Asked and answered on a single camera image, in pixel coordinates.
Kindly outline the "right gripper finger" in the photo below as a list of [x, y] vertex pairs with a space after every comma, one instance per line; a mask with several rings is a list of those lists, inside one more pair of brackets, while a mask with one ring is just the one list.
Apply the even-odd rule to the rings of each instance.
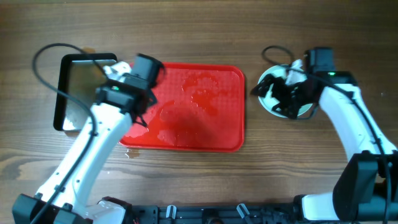
[[275, 77], [273, 74], [267, 74], [260, 82], [250, 91], [251, 95], [254, 96], [266, 96], [271, 85], [280, 83], [281, 77]]
[[278, 103], [272, 107], [272, 111], [287, 117], [288, 119], [298, 119], [299, 110], [303, 105], [300, 103]]

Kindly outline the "white plate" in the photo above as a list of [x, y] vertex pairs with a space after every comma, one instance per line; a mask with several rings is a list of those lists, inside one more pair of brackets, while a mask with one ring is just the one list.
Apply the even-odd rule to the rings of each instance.
[[312, 103], [302, 90], [304, 75], [301, 66], [274, 65], [260, 77], [251, 94], [271, 114], [281, 118], [302, 119]]

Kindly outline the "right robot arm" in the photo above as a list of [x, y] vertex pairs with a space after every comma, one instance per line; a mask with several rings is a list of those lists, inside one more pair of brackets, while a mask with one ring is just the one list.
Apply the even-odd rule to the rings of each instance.
[[251, 94], [276, 100], [270, 112], [299, 119], [312, 105], [333, 124], [348, 163], [333, 190], [294, 198], [295, 222], [393, 222], [397, 220], [397, 148], [364, 104], [354, 76], [336, 69], [333, 50], [315, 47], [303, 60], [272, 62]]

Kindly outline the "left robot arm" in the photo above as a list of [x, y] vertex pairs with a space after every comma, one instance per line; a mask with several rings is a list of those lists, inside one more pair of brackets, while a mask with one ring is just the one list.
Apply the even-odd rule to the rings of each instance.
[[165, 67], [138, 54], [134, 65], [106, 66], [108, 79], [96, 89], [89, 117], [69, 152], [33, 197], [18, 196], [12, 208], [16, 223], [129, 223], [131, 204], [106, 197], [87, 204], [93, 184], [114, 146], [156, 102], [152, 92]]

